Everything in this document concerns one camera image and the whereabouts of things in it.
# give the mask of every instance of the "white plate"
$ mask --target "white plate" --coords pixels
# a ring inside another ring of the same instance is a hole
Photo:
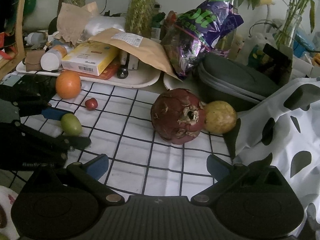
[[[0,233],[4,234],[10,240],[17,240],[19,238],[17,230],[11,220],[11,207],[17,196],[18,194],[13,190],[4,186],[0,186],[0,205],[3,207],[7,216],[7,226],[0,229]]]
[[[26,74],[34,74],[36,71],[26,71],[26,66],[20,62],[16,68],[16,71],[19,73],[26,73]],[[139,68],[137,70],[129,70],[129,75],[125,79],[119,79],[116,76],[108,80],[102,80],[97,78],[91,77],[82,77],[80,76],[81,80],[91,81],[91,82],[98,82],[103,84],[109,84],[118,87],[124,88],[144,88],[153,85],[156,83],[160,77],[161,71],[148,65],[143,62],[139,63]],[[51,73],[45,71],[39,71],[37,74],[39,75],[47,75],[47,76],[59,76],[59,73]]]
[[[192,76],[189,76],[186,80],[181,81],[165,73],[163,76],[163,84],[165,88],[169,90],[176,88],[189,89],[191,93],[193,93],[197,97],[200,97],[198,85]]]

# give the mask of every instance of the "ribbed black surface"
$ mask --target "ribbed black surface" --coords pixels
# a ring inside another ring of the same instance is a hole
[[[186,197],[131,196],[109,207],[99,222],[74,240],[248,240],[225,229],[206,207]]]

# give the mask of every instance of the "checkered tablecloth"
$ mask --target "checkered tablecloth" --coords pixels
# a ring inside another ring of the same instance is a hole
[[[163,141],[153,130],[150,109],[158,94],[111,85],[82,82],[77,98],[62,100],[57,95],[50,103],[73,111],[83,126],[82,136],[92,140],[84,151],[70,151],[66,165],[86,163],[99,154],[109,157],[109,169],[99,180],[123,195],[193,195],[213,184],[206,168],[207,157],[214,153],[231,163],[221,136],[202,131],[182,146]],[[96,98],[98,108],[88,111],[84,102]],[[42,115],[21,119],[24,124],[51,136],[62,134],[59,121]],[[0,185],[16,192],[31,172],[0,171]]]

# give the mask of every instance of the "yellow box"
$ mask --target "yellow box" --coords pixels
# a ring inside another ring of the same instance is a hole
[[[62,59],[64,69],[99,76],[119,49],[102,42],[82,43]]]

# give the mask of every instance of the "purple plastic bag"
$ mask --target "purple plastic bag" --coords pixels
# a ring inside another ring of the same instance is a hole
[[[219,39],[243,23],[228,0],[206,0],[178,17],[161,41],[176,75],[184,80]]]

